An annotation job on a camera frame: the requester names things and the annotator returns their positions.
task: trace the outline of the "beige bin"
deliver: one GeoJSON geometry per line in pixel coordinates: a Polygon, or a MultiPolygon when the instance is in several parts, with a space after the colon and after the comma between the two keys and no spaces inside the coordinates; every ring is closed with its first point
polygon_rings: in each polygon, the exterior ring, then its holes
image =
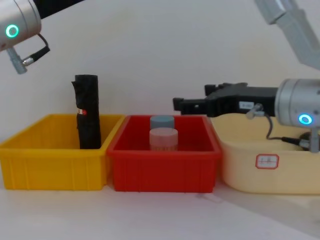
{"type": "MultiPolygon", "coordinates": [[[[298,138],[306,128],[279,125],[271,137],[298,138]]],[[[244,114],[211,119],[223,149],[222,177],[232,188],[260,194],[320,194],[320,155],[280,140],[266,140],[265,117],[244,114]]]]}

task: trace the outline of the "yellow bin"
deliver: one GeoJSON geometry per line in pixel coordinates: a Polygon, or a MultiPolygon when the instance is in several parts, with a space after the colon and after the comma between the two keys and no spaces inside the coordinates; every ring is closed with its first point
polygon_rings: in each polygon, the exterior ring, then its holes
{"type": "Polygon", "coordinates": [[[123,115],[101,115],[102,147],[83,150],[75,114],[46,116],[0,145],[5,188],[101,190],[110,171],[106,150],[124,119],[123,115]]]}
{"type": "MultiPolygon", "coordinates": [[[[308,131],[272,120],[271,137],[299,138],[308,131]]],[[[222,177],[229,186],[260,194],[320,194],[320,153],[267,140],[265,117],[249,120],[244,114],[226,114],[212,118],[212,123],[223,149],[222,177]]]]}

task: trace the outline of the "red bin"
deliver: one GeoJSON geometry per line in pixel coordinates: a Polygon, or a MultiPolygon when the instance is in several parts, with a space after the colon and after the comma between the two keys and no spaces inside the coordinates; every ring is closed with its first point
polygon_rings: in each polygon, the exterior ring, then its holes
{"type": "Polygon", "coordinates": [[[175,116],[178,150],[152,151],[150,117],[128,116],[109,145],[115,190],[211,193],[222,151],[208,118],[175,116]]]}

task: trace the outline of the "blue lid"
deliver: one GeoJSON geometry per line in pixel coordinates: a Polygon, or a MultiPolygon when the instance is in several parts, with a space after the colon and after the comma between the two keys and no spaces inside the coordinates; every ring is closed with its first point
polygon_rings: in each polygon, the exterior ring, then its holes
{"type": "Polygon", "coordinates": [[[159,115],[150,118],[150,129],[175,128],[175,118],[173,116],[159,115]]]}

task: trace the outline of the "white table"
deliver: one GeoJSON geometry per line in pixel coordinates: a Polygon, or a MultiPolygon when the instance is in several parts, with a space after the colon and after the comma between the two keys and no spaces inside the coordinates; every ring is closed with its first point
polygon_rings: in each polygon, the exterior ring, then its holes
{"type": "Polygon", "coordinates": [[[253,195],[218,184],[213,194],[7,191],[3,240],[318,240],[320,197],[253,195]]]}

